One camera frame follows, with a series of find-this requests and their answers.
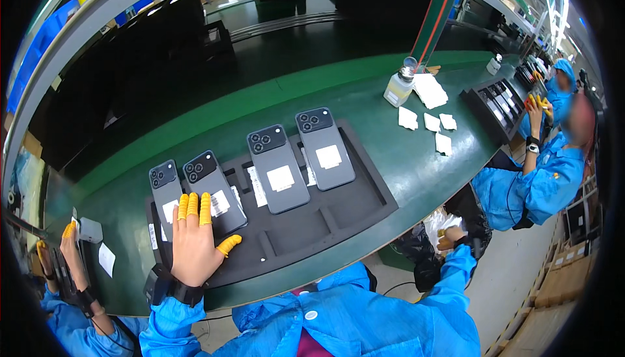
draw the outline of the hand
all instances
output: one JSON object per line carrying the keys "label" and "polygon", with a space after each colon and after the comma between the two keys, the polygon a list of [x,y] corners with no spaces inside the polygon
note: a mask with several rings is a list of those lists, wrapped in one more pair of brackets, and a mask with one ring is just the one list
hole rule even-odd
{"label": "hand", "polygon": [[52,275],[52,261],[50,259],[50,251],[48,245],[43,240],[37,242],[37,255],[39,256],[39,262],[43,267],[43,273],[47,276]]}
{"label": "hand", "polygon": [[63,231],[63,236],[61,238],[61,252],[63,253],[63,258],[65,258],[65,261],[67,262],[69,272],[72,274],[72,279],[74,279],[76,289],[84,291],[87,289],[88,284],[87,279],[84,276],[84,269],[82,268],[80,254],[76,248],[75,221],[69,223],[67,227],[65,227],[65,231]]}
{"label": "hand", "polygon": [[527,103],[527,114],[529,115],[529,129],[532,137],[540,139],[543,109],[536,106],[534,98],[529,98],[529,102]]}
{"label": "hand", "polygon": [[211,196],[202,195],[198,215],[198,195],[182,195],[174,207],[173,265],[171,274],[181,283],[202,285],[222,264],[232,247],[241,242],[238,235],[230,236],[218,248],[213,238]]}

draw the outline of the gray smartphone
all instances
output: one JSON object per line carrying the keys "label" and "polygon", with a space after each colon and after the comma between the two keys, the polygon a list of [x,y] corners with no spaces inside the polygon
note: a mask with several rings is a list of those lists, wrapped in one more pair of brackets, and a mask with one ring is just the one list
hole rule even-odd
{"label": "gray smartphone", "polygon": [[271,213],[288,211],[310,201],[306,183],[282,125],[272,125],[248,134],[247,146]]}
{"label": "gray smartphone", "polygon": [[160,225],[165,231],[167,240],[171,242],[174,239],[172,225],[174,221],[174,206],[178,205],[180,196],[183,195],[178,172],[176,171],[176,162],[170,159],[152,168],[149,172],[149,177]]}
{"label": "gray smartphone", "polygon": [[213,235],[221,238],[247,224],[243,207],[230,189],[226,176],[211,150],[207,150],[183,166],[191,190],[202,197],[211,195]]}
{"label": "gray smartphone", "polygon": [[354,168],[330,109],[303,111],[295,115],[295,121],[319,190],[355,180]]}

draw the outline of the floor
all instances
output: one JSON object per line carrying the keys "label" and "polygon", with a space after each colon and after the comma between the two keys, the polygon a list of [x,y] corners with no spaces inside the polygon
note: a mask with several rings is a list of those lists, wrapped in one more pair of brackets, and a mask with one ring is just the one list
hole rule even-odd
{"label": "floor", "polygon": [[[493,232],[473,281],[466,290],[471,299],[467,312],[478,327],[483,353],[496,341],[529,294],[554,236],[557,239],[563,235],[561,219],[557,216],[551,217],[542,226]],[[379,293],[414,281],[411,272],[382,264],[377,254],[372,254],[363,262],[377,277]],[[414,302],[420,295],[414,285],[406,284],[393,289],[387,296]],[[211,312],[207,318],[225,315],[230,315],[229,309]],[[202,350],[209,353],[239,335],[230,317],[195,323],[192,332],[198,336]]]}

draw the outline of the wristwatch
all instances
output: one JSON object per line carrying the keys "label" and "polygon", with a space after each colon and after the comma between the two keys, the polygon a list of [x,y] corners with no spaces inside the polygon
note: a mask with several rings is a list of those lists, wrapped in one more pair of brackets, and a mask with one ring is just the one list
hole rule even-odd
{"label": "wristwatch", "polygon": [[204,296],[202,286],[185,285],[171,275],[162,263],[157,263],[150,270],[143,292],[147,303],[154,306],[160,305],[167,296],[173,296],[193,308]]}

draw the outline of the cable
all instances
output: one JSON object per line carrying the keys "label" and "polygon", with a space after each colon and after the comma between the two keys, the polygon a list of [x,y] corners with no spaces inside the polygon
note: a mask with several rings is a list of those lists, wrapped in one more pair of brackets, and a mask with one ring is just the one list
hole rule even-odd
{"label": "cable", "polygon": [[406,282],[406,283],[397,284],[397,285],[395,285],[394,287],[392,287],[391,289],[389,289],[389,290],[387,290],[386,292],[384,292],[384,293],[382,294],[382,296],[386,296],[386,294],[387,294],[388,292],[390,292],[390,291],[394,290],[394,289],[395,289],[395,288],[397,288],[398,286],[407,285],[407,284],[414,284],[414,285],[416,286],[416,283],[415,283],[414,281],[408,281],[408,282]]}
{"label": "cable", "polygon": [[201,319],[201,320],[198,320],[198,322],[208,322],[208,321],[211,321],[211,320],[217,320],[217,319],[230,318],[231,316],[232,316],[232,315],[230,314],[230,315],[220,316],[220,317],[218,317],[218,318],[207,318],[207,319]]}
{"label": "cable", "polygon": [[126,348],[126,347],[124,347],[124,346],[120,345],[119,343],[115,342],[115,340],[114,340],[113,338],[111,338],[111,337],[110,337],[107,333],[105,333],[105,332],[104,332],[104,330],[102,330],[102,328],[101,328],[100,326],[98,326],[98,323],[96,323],[96,321],[94,321],[94,320],[92,319],[92,320],[91,320],[91,323],[93,323],[93,324],[94,324],[94,325],[95,325],[95,326],[96,326],[96,327],[97,327],[100,331],[102,331],[102,332],[104,333],[104,335],[105,335],[108,339],[110,339],[110,340],[111,340],[111,342],[113,342],[115,345],[117,345],[117,346],[121,347],[122,349],[126,349],[126,350],[131,351],[131,352],[133,352],[133,353],[134,353],[134,349],[129,349],[129,348]]}

